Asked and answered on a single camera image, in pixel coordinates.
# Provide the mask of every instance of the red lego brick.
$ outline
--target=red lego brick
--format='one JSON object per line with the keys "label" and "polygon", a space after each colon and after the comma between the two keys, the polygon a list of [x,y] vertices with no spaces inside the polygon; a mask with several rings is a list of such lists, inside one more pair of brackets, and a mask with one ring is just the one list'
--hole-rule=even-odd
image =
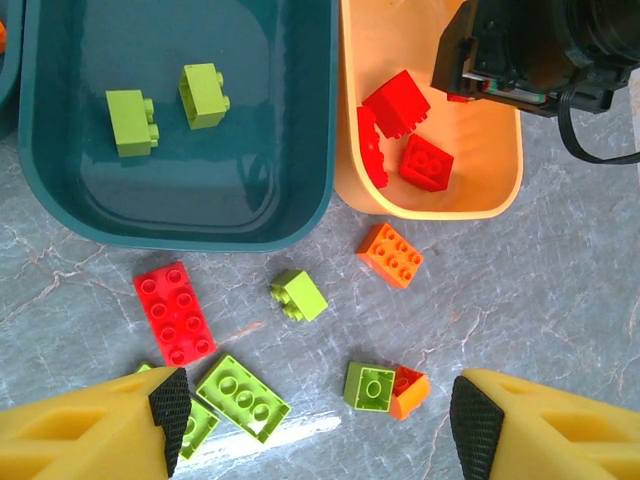
{"label": "red lego brick", "polygon": [[133,279],[162,356],[181,367],[216,351],[182,262]]}
{"label": "red lego brick", "polygon": [[471,102],[471,99],[461,95],[456,95],[455,93],[447,93],[447,101],[454,103],[469,103]]}
{"label": "red lego brick", "polygon": [[401,138],[413,133],[416,126],[427,119],[431,105],[403,70],[376,90],[363,105],[369,107],[376,123],[387,138]]}
{"label": "red lego brick", "polygon": [[380,135],[376,132],[376,116],[370,108],[358,107],[358,132],[360,155],[367,175],[376,188],[389,184],[389,175],[384,171],[384,155],[380,151]]}
{"label": "red lego brick", "polygon": [[453,157],[418,135],[411,135],[400,164],[400,177],[428,192],[449,188]]}

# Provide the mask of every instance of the black camera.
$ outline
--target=black camera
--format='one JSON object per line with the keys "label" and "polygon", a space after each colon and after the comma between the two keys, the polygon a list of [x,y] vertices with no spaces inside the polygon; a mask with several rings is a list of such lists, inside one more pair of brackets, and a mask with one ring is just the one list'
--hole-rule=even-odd
{"label": "black camera", "polygon": [[595,164],[579,144],[571,109],[602,113],[640,67],[640,0],[468,0],[444,31],[432,86],[558,116],[567,149]]}

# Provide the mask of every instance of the orange plastic bin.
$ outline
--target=orange plastic bin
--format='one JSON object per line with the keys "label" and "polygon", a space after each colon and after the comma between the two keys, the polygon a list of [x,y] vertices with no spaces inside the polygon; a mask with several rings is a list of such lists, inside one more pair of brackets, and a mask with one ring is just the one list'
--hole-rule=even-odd
{"label": "orange plastic bin", "polygon": [[[411,220],[470,220],[499,215],[515,199],[523,171],[519,112],[488,101],[448,102],[430,87],[440,35],[462,1],[342,0],[336,191],[354,209]],[[407,138],[381,135],[387,187],[378,190],[364,169],[356,109],[404,69],[432,107],[415,133],[455,157],[445,192],[425,192],[400,178]]]}

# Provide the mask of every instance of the marble tile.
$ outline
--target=marble tile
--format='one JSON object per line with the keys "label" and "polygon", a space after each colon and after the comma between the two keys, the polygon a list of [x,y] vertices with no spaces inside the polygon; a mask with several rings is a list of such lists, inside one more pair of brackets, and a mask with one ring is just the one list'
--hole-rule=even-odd
{"label": "marble tile", "polygon": [[636,148],[640,150],[640,70],[631,75],[629,82],[631,90],[631,116],[633,117],[633,131],[636,137]]}
{"label": "marble tile", "polygon": [[[629,93],[611,114],[581,115],[594,151],[633,149]],[[640,409],[640,185],[634,167],[572,159],[557,125],[525,115],[525,181],[488,221],[370,217],[332,199],[320,225],[280,252],[154,253],[97,245],[38,204],[16,136],[0,144],[0,408],[125,375],[161,357],[131,285],[180,259],[220,352],[290,402],[262,447],[223,421],[174,478],[462,478],[448,419],[452,382],[485,367]],[[410,289],[392,291],[353,254],[390,221],[425,257]],[[268,295],[285,268],[309,271],[330,301],[313,323]],[[432,394],[405,422],[342,400],[350,360],[426,372]],[[196,381],[213,363],[189,368]]]}

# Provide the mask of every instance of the lime green lego brick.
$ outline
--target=lime green lego brick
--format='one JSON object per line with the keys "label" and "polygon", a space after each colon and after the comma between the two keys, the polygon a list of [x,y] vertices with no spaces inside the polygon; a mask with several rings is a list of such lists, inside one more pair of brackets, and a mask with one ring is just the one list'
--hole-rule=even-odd
{"label": "lime green lego brick", "polygon": [[271,284],[271,296],[283,312],[297,321],[311,322],[328,307],[325,298],[304,270],[287,270]]}
{"label": "lime green lego brick", "polygon": [[228,354],[198,383],[196,392],[263,444],[291,411],[289,405]]}
{"label": "lime green lego brick", "polygon": [[219,423],[220,419],[210,412],[197,398],[192,396],[191,413],[187,421],[187,429],[182,438],[180,456],[185,460],[189,460]]}
{"label": "lime green lego brick", "polygon": [[153,101],[143,98],[140,90],[108,91],[107,105],[120,157],[149,155],[158,146]]}
{"label": "lime green lego brick", "polygon": [[344,386],[344,401],[356,410],[388,412],[395,377],[395,370],[351,362]]}
{"label": "lime green lego brick", "polygon": [[140,364],[135,373],[146,372],[147,370],[151,370],[153,366],[150,363],[143,362]]}
{"label": "lime green lego brick", "polygon": [[180,98],[192,130],[217,126],[231,108],[222,93],[224,77],[213,63],[185,65],[180,78]]}

